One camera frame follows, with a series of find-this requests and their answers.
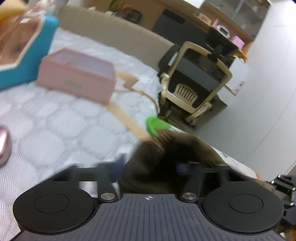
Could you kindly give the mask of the brown polka dot garment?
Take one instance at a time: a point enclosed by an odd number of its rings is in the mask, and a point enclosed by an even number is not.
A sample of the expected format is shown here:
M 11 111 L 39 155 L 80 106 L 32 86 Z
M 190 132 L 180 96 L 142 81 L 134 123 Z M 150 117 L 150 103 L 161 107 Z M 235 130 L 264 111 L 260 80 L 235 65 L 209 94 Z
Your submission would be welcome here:
M 211 168 L 224 164 L 218 153 L 201 138 L 163 131 L 135 149 L 118 180 L 119 190 L 122 193 L 178 193 L 182 183 L 181 167 L 191 162 Z

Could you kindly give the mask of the beige office chair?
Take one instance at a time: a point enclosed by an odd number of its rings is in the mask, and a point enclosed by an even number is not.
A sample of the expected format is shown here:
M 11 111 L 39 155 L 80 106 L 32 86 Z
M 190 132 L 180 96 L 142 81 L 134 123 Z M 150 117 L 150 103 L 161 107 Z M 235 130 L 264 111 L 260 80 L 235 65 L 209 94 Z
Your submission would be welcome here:
M 222 60 L 237 52 L 238 47 L 214 27 L 207 32 L 206 44 L 209 50 L 189 41 L 174 44 L 160 59 L 158 115 L 164 120 L 177 109 L 185 122 L 195 126 L 231 80 L 232 73 Z

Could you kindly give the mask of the pink gift box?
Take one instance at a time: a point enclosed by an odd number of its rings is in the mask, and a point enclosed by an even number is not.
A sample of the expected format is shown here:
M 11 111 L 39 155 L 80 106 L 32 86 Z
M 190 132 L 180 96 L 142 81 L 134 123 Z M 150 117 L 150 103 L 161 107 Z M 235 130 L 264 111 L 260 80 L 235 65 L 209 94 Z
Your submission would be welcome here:
M 108 104 L 116 84 L 113 63 L 63 48 L 45 56 L 37 85 Z

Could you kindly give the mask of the beige bed headboard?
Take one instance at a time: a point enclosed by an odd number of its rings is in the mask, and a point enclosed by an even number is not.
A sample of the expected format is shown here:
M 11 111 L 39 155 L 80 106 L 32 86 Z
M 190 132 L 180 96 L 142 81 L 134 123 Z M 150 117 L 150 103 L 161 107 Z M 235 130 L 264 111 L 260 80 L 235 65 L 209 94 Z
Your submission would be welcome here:
M 159 61 L 174 45 L 139 25 L 96 10 L 64 5 L 58 19 L 61 28 L 114 47 L 156 71 Z

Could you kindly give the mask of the blue toy box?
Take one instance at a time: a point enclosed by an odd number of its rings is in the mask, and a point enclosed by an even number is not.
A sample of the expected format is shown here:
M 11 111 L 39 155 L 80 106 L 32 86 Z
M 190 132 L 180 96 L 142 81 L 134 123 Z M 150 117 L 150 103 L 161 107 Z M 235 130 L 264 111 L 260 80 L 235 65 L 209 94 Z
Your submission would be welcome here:
M 1 23 L 1 89 L 37 79 L 58 25 L 57 17 L 38 13 L 10 16 Z

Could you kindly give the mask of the potted plant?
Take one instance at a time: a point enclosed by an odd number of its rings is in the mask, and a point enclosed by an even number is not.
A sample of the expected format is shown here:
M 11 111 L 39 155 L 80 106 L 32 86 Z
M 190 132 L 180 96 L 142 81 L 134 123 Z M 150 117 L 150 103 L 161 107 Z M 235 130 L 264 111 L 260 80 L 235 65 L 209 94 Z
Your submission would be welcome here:
M 108 11 L 120 18 L 125 18 L 132 11 L 132 5 L 120 0 L 112 0 L 109 4 Z

